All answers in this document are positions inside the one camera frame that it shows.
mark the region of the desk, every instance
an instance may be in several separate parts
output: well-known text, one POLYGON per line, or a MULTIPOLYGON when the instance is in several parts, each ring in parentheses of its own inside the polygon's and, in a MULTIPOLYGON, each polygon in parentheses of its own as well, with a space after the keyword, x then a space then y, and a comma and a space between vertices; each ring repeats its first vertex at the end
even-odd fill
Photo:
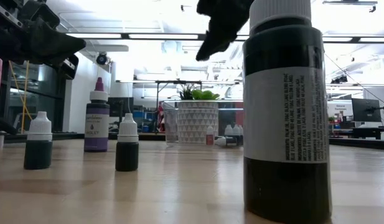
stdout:
POLYGON ((353 128, 353 138, 376 138, 381 140, 381 133, 384 132, 384 128, 353 128))
MULTIPOLYGON (((55 141, 52 166, 23 170, 24 144, 0 151, 0 223, 260 224, 245 213, 243 151, 140 143, 139 170, 115 172, 83 140, 55 141)), ((384 224, 384 151, 331 146, 332 223, 384 224)))

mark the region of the plant pot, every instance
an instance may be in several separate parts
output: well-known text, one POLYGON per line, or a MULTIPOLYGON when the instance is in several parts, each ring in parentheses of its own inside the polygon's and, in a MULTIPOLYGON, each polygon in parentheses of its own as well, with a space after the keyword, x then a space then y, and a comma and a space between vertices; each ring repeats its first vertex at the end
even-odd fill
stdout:
POLYGON ((180 143, 205 144, 207 128, 218 134, 218 103, 204 101, 180 102, 177 130, 180 143))

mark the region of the wall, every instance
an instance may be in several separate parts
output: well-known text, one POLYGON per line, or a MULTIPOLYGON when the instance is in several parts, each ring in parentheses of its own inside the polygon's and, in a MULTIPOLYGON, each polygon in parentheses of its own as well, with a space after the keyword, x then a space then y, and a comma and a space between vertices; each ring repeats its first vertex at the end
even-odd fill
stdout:
POLYGON ((98 77, 110 83, 111 75, 84 55, 76 53, 80 59, 74 80, 66 81, 63 131, 85 132, 85 108, 90 102, 90 92, 95 89, 98 77))

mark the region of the bottle label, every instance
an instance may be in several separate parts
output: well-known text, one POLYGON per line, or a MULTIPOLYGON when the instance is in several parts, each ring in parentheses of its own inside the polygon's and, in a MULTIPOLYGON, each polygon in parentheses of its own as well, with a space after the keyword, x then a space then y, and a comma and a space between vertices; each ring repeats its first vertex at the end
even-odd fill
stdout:
POLYGON ((107 149, 109 109, 87 108, 85 118, 85 148, 107 149))
POLYGON ((247 75, 245 157, 273 162, 327 162, 326 108, 321 69, 275 68, 247 75))
POLYGON ((208 134, 206 136, 206 144, 209 146, 214 145, 214 135, 213 134, 208 134))

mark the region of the ceiling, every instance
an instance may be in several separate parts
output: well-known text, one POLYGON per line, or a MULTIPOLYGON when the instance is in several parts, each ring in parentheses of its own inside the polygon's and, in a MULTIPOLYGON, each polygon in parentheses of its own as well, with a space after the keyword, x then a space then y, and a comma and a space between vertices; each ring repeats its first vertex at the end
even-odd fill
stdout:
MULTIPOLYGON (((377 1, 377 10, 370 13, 371 6, 325 5, 323 0, 312 0, 313 26, 324 35, 384 36, 384 0, 377 1)), ((197 2, 48 0, 47 4, 60 17, 62 32, 204 34, 209 18, 195 12, 197 2)), ((247 23, 239 34, 248 35, 248 31, 247 23)), ((177 78, 204 78, 209 77, 204 72, 212 72, 219 74, 218 80, 229 80, 241 75, 243 63, 242 42, 233 43, 226 52, 215 54, 208 62, 194 60, 201 45, 199 41, 89 40, 87 44, 88 51, 84 55, 90 57, 95 57, 102 49, 116 49, 115 57, 118 51, 132 55, 136 75, 168 75, 169 71, 176 71, 177 78)), ((327 81, 330 82, 339 68, 360 69, 374 58, 384 58, 384 44, 325 44, 325 52, 327 81)))

